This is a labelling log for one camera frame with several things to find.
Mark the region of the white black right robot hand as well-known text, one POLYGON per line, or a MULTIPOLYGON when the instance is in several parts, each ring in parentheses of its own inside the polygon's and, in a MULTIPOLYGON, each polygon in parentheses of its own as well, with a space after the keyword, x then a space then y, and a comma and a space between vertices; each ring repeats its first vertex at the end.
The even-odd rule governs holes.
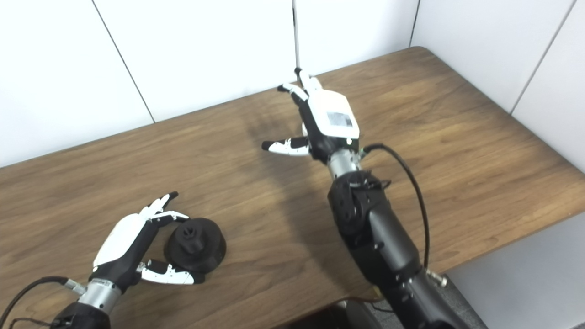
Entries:
POLYGON ((298 106, 303 136, 281 140, 265 140, 262 150, 288 156, 311 156, 321 163, 341 150, 359 150, 360 129, 349 104, 341 93, 324 89, 319 79, 304 69, 294 70, 301 86, 283 83, 279 92, 290 94, 298 106))

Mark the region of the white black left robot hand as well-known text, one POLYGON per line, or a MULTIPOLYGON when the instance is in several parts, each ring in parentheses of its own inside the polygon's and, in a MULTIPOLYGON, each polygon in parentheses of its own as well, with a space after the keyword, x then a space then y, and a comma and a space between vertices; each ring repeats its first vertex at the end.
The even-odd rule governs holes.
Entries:
POLYGON ((109 281, 122 294, 141 280, 163 285, 204 283, 205 274, 186 270, 170 261, 144 260, 160 228, 189 219, 188 215, 165 210, 177 196, 176 191, 165 194, 141 211, 120 219, 98 251, 89 281, 109 281))

